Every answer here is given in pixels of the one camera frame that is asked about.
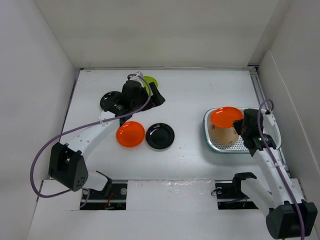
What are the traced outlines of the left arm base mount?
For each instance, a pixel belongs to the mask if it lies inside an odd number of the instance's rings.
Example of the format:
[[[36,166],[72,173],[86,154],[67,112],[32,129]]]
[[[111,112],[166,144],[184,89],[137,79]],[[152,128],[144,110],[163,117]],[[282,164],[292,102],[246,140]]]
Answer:
[[[90,172],[89,180],[82,189],[79,209],[124,211],[127,193],[127,180],[113,180],[102,172]]]

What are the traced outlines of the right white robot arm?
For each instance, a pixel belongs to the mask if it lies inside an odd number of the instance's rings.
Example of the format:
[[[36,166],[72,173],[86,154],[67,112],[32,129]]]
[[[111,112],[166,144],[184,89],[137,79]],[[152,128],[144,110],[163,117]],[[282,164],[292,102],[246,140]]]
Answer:
[[[258,163],[268,184],[265,188],[252,172],[234,175],[231,191],[237,197],[248,197],[264,214],[267,230],[275,240],[311,235],[318,209],[307,202],[294,186],[282,164],[273,138],[263,132],[264,119],[271,112],[247,108],[243,118],[233,124],[250,156]]]

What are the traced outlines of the green plate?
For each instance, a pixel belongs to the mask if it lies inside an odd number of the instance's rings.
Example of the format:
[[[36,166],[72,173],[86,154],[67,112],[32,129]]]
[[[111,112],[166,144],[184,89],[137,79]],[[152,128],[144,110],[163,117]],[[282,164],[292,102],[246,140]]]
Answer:
[[[147,83],[150,85],[151,83],[154,83],[156,87],[158,87],[158,82],[157,80],[152,77],[152,76],[148,76],[148,75],[145,75],[144,76],[144,79],[147,81]]]

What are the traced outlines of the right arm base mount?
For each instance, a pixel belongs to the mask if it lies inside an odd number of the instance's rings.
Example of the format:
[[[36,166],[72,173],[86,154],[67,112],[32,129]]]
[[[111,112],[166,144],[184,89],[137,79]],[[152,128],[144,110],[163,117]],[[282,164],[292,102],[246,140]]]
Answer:
[[[241,191],[242,181],[256,179],[252,172],[236,173],[232,180],[215,180],[211,195],[217,199],[219,210],[254,210],[258,207]]]

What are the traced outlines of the beige plate with characters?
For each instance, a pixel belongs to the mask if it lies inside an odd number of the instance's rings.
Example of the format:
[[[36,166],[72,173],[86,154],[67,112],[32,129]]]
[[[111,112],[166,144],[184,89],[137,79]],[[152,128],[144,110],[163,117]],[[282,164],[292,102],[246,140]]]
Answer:
[[[239,135],[231,123],[212,124],[209,132],[211,137],[222,145],[232,145],[239,139]]]

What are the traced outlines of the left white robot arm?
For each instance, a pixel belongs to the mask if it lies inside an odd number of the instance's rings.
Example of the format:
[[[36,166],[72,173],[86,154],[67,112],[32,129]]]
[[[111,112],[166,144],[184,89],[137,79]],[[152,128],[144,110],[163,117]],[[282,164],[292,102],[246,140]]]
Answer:
[[[137,80],[127,80],[121,91],[110,91],[100,100],[102,112],[98,120],[85,128],[73,140],[51,148],[48,173],[51,178],[76,192],[94,190],[100,198],[111,194],[112,179],[105,174],[89,172],[86,160],[93,150],[112,132],[125,124],[133,114],[158,107],[165,102],[158,86],[144,86]]]

